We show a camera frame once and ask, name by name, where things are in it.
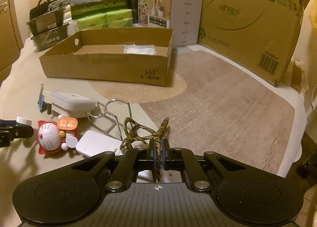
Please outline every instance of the leopard print strap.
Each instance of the leopard print strap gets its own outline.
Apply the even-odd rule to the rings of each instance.
[[[124,133],[126,134],[126,138],[123,140],[123,142],[120,145],[121,151],[127,151],[129,149],[132,149],[132,143],[134,141],[141,141],[146,148],[149,147],[146,140],[154,139],[155,140],[155,146],[156,146],[156,169],[152,171],[153,176],[153,182],[161,182],[162,181],[162,151],[161,151],[161,140],[164,137],[164,133],[166,131],[167,125],[168,125],[169,118],[165,118],[162,122],[161,126],[157,131],[154,131],[153,129],[146,127],[144,125],[141,125],[137,123],[135,120],[133,120],[130,117],[125,118],[123,125],[124,125]],[[127,124],[130,123],[132,129],[128,131]],[[137,134],[138,129],[144,129],[148,131],[151,135],[140,137]]]

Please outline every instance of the gray ribbed plate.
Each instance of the gray ribbed plate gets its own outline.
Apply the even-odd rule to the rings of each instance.
[[[132,183],[106,196],[100,207],[69,227],[243,227],[225,216],[207,194],[185,183]],[[289,223],[285,227],[295,227]]]

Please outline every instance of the black bag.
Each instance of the black bag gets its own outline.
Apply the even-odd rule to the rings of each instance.
[[[43,0],[39,0],[37,6],[30,10],[30,20],[47,13],[51,1],[46,0],[44,3],[41,4],[42,1]]]

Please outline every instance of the brown rug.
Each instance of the brown rug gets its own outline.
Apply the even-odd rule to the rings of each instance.
[[[233,65],[207,52],[176,55],[170,87],[91,81],[105,97],[138,103],[159,126],[170,118],[171,147],[215,151],[277,173],[294,108]]]

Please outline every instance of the red and white toy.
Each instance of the red and white toy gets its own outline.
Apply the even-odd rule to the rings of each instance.
[[[58,122],[38,121],[39,154],[75,148],[78,143],[77,124],[77,120],[70,117],[59,117]]]

